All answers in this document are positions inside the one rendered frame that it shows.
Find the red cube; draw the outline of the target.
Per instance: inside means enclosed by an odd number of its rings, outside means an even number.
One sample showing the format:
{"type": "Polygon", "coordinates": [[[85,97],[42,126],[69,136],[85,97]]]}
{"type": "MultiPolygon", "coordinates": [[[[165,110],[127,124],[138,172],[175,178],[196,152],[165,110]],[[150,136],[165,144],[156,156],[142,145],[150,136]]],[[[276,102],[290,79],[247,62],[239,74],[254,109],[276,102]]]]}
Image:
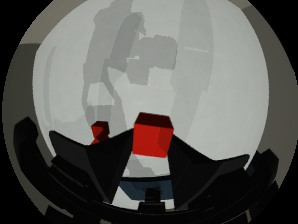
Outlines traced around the red cube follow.
{"type": "Polygon", "coordinates": [[[140,112],[133,129],[133,153],[162,157],[168,155],[174,128],[169,116],[140,112]]]}
{"type": "Polygon", "coordinates": [[[101,143],[101,141],[108,140],[108,139],[110,139],[110,137],[108,135],[105,135],[104,131],[101,131],[100,135],[97,135],[96,139],[92,141],[92,144],[98,143],[98,141],[100,141],[101,143]]]}
{"type": "Polygon", "coordinates": [[[96,139],[97,135],[100,135],[101,131],[104,131],[105,135],[110,135],[108,123],[106,123],[106,121],[97,120],[96,123],[92,125],[94,139],[96,139]]]}

